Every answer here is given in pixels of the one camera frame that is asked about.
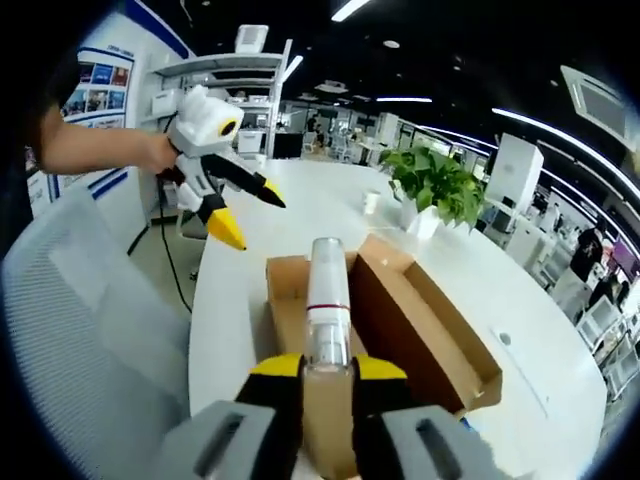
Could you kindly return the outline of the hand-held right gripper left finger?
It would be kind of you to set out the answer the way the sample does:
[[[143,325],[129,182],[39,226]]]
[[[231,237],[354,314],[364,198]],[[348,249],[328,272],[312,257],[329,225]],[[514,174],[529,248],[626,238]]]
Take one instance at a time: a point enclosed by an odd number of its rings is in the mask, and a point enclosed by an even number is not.
[[[302,444],[300,354],[256,365],[232,401],[219,400],[172,429],[153,479],[289,479]]]

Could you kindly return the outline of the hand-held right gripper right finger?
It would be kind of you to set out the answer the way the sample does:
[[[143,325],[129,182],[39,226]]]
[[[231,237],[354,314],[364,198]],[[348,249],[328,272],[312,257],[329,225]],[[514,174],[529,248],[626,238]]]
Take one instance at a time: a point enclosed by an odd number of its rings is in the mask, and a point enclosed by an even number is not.
[[[490,446],[455,415],[412,396],[405,372],[353,358],[352,443],[363,479],[498,479]]]

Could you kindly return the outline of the person's left hand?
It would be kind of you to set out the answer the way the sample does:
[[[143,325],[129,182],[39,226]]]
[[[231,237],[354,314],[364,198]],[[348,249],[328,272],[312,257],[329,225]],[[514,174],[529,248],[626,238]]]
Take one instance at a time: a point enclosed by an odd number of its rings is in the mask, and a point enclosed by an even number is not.
[[[171,170],[178,152],[167,134],[142,132],[134,155],[134,165],[153,174]]]

